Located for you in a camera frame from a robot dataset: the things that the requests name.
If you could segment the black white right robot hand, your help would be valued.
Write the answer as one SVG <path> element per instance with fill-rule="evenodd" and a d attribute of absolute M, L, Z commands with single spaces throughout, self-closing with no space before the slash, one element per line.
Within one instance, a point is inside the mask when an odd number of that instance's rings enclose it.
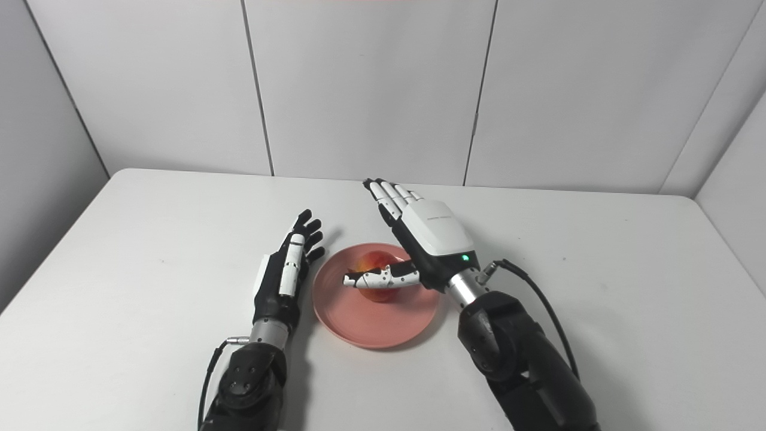
<path fill-rule="evenodd" d="M 447 204 L 383 179 L 362 184 L 409 259 L 347 273 L 345 286 L 380 290 L 420 284 L 442 293 L 455 275 L 480 268 L 473 240 Z"/>

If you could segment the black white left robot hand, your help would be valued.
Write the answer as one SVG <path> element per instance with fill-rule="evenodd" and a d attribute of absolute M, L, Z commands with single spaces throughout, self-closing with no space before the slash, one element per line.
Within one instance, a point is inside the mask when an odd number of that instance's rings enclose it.
<path fill-rule="evenodd" d="M 299 324 L 299 295 L 309 270 L 326 253 L 322 221 L 299 213 L 277 251 L 265 256 L 257 276 L 253 322 L 279 322 L 292 333 Z"/>

